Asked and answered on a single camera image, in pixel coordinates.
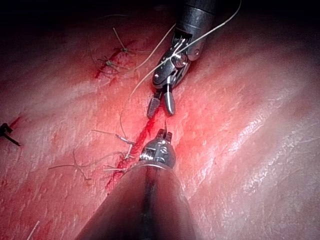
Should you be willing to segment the right arm needle driver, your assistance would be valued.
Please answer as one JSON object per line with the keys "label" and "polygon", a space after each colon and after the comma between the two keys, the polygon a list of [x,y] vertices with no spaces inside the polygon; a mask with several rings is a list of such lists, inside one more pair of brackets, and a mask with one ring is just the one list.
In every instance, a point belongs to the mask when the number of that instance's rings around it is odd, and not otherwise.
{"label": "right arm needle driver", "polygon": [[159,61],[154,71],[152,85],[161,90],[165,84],[174,88],[184,77],[190,63],[196,61],[203,50],[206,33],[204,28],[194,28],[191,32],[176,28],[169,49]]}

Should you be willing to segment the left arm needle driver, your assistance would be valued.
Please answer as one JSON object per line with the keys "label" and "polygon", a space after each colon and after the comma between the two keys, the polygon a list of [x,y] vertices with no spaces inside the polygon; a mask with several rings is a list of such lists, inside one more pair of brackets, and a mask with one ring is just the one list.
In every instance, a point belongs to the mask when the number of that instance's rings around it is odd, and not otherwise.
{"label": "left arm needle driver", "polygon": [[158,162],[173,168],[176,164],[176,153],[169,141],[154,138],[144,146],[139,161]]}

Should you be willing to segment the right arm needle driver jaw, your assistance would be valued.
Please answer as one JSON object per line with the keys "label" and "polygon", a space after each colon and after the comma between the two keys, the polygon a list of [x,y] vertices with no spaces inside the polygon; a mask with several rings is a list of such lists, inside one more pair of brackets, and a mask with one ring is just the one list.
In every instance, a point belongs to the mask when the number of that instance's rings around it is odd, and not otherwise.
{"label": "right arm needle driver jaw", "polygon": [[162,92],[165,102],[165,107],[169,115],[173,116],[176,112],[176,104],[172,93],[173,87],[167,83],[163,86]]}
{"label": "right arm needle driver jaw", "polygon": [[150,99],[150,102],[148,104],[148,109],[146,116],[147,118],[152,118],[155,115],[156,110],[158,109],[161,102],[161,91],[157,90],[153,97]]}

